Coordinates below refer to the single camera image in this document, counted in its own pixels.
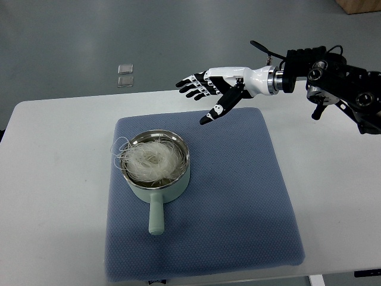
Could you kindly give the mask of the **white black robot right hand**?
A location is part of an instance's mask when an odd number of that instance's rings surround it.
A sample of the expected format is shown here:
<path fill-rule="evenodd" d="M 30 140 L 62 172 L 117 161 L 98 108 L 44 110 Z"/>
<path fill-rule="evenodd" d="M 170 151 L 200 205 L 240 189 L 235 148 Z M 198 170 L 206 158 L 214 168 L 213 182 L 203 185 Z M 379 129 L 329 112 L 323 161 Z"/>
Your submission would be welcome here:
<path fill-rule="evenodd" d="M 260 69 L 248 67 L 216 67 L 192 74 L 176 83 L 179 92 L 195 101 L 211 95 L 220 99 L 199 121 L 201 125 L 212 122 L 235 107 L 242 99 L 258 94 L 275 95 L 282 89 L 283 72 L 277 66 Z"/>

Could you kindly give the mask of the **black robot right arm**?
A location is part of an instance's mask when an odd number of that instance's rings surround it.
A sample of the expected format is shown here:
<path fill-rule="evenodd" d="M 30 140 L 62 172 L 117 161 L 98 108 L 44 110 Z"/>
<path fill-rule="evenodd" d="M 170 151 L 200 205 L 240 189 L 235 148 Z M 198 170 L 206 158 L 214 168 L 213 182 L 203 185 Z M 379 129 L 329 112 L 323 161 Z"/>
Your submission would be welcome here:
<path fill-rule="evenodd" d="M 306 78 L 307 100 L 316 105 L 311 115 L 319 120 L 329 105 L 335 105 L 361 134 L 380 134 L 380 72 L 347 64 L 340 52 L 325 46 L 289 50 L 282 58 L 281 90 L 293 92 L 296 80 Z"/>

